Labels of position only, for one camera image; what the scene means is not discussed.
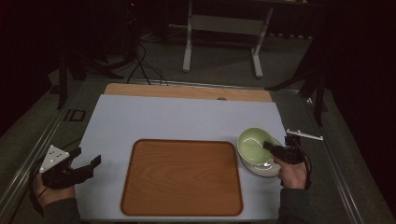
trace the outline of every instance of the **sleeve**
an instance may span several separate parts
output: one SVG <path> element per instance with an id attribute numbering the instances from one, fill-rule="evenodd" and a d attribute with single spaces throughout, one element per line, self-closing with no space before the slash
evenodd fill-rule
<path id="1" fill-rule="evenodd" d="M 63 199 L 44 207 L 46 224 L 79 224 L 81 223 L 77 200 Z"/>
<path id="2" fill-rule="evenodd" d="M 278 213 L 277 224 L 317 223 L 309 191 L 305 189 L 282 189 Z"/>

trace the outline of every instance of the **light wood strip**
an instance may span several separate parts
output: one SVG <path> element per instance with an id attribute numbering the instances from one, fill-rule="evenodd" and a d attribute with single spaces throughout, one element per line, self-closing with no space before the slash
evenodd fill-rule
<path id="1" fill-rule="evenodd" d="M 231 88 L 110 83 L 106 87 L 105 94 L 209 100 L 224 98 L 231 101 L 272 102 L 271 95 L 268 91 L 253 91 Z"/>

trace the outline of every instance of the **wooden board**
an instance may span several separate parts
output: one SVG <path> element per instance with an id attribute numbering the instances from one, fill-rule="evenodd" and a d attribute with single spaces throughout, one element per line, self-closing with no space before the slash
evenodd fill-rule
<path id="1" fill-rule="evenodd" d="M 233 144 L 136 141 L 121 210 L 126 216 L 238 216 L 243 203 Z"/>
<path id="2" fill-rule="evenodd" d="M 272 102 L 271 95 L 268 91 L 190 86 L 184 87 L 111 83 L 107 85 L 105 94 L 208 100 L 218 100 L 219 98 L 222 98 L 231 101 Z"/>

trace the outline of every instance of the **tray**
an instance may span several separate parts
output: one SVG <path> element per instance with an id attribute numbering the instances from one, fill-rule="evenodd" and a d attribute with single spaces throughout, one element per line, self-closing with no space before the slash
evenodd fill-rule
<path id="1" fill-rule="evenodd" d="M 238 216 L 243 210 L 229 142 L 140 139 L 134 143 L 121 211 L 126 216 Z"/>

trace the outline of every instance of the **desk leg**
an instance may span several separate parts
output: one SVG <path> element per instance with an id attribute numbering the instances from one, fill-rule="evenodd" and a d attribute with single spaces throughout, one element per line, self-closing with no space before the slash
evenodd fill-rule
<path id="1" fill-rule="evenodd" d="M 190 72 L 190 64 L 191 64 L 191 32 L 192 32 L 192 1 L 190 0 L 189 3 L 189 18 L 187 20 L 187 44 L 186 44 L 186 51 L 184 52 L 184 61 L 183 61 L 183 71 Z"/>
<path id="2" fill-rule="evenodd" d="M 262 30 L 260 31 L 260 35 L 259 35 L 259 42 L 257 43 L 256 48 L 251 50 L 251 57 L 253 60 L 254 71 L 256 73 L 257 78 L 262 78 L 262 65 L 260 64 L 259 52 L 260 49 L 262 48 L 262 41 L 265 38 L 265 34 L 267 32 L 267 28 L 270 23 L 270 19 L 273 11 L 274 11 L 273 7 L 270 7 L 268 9 L 265 21 L 262 23 Z"/>

